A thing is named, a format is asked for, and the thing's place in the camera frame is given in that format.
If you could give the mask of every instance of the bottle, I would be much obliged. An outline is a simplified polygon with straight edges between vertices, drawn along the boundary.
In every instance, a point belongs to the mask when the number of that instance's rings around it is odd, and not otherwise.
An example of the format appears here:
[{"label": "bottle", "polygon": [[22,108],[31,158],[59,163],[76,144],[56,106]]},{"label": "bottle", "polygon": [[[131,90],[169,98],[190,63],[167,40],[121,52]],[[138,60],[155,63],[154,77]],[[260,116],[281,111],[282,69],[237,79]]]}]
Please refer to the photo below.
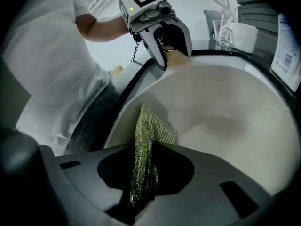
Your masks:
[{"label": "bottle", "polygon": [[301,49],[284,14],[278,15],[278,41],[272,70],[295,92],[301,82]]}]

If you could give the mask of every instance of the white container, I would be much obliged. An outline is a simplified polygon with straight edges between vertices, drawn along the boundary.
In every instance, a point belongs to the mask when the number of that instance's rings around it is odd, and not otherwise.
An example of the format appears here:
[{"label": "white container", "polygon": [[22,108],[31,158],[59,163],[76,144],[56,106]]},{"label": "white container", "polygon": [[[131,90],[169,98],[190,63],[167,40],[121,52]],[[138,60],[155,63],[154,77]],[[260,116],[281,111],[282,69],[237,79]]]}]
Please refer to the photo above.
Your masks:
[{"label": "white container", "polygon": [[295,92],[301,81],[300,45],[283,14],[278,15],[279,33],[272,70]]}]

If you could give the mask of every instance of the white t-shirt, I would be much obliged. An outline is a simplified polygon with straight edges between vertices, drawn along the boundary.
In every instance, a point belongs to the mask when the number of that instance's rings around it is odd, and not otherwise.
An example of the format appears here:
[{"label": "white t-shirt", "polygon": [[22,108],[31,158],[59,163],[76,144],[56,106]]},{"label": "white t-shirt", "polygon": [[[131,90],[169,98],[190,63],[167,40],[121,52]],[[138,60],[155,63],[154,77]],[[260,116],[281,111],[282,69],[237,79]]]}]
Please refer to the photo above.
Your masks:
[{"label": "white t-shirt", "polygon": [[87,13],[81,0],[28,0],[1,48],[9,70],[31,95],[17,128],[55,155],[64,153],[83,113],[111,80],[75,24]]}]

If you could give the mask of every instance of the green scrubbing sponge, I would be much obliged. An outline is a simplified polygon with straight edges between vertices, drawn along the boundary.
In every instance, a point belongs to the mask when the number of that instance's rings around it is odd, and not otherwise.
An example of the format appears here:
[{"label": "green scrubbing sponge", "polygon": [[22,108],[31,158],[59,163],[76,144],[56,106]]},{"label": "green scrubbing sponge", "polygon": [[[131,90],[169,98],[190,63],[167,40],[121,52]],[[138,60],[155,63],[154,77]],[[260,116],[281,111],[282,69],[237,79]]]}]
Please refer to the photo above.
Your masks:
[{"label": "green scrubbing sponge", "polygon": [[160,183],[152,161],[152,143],[159,141],[174,144],[177,133],[143,104],[135,137],[136,150],[130,202],[137,215],[154,200],[154,187]]}]

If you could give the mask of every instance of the person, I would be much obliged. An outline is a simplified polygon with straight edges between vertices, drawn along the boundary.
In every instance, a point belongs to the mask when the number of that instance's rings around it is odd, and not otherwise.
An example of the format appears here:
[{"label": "person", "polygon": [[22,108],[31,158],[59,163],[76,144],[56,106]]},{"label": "person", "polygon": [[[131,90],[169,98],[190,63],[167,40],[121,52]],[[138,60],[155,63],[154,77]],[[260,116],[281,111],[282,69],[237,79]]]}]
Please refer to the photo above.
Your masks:
[{"label": "person", "polygon": [[31,95],[16,128],[62,155],[84,112],[111,81],[84,39],[107,42],[127,33],[121,15],[97,20],[81,0],[27,0],[1,47],[4,63]]}]

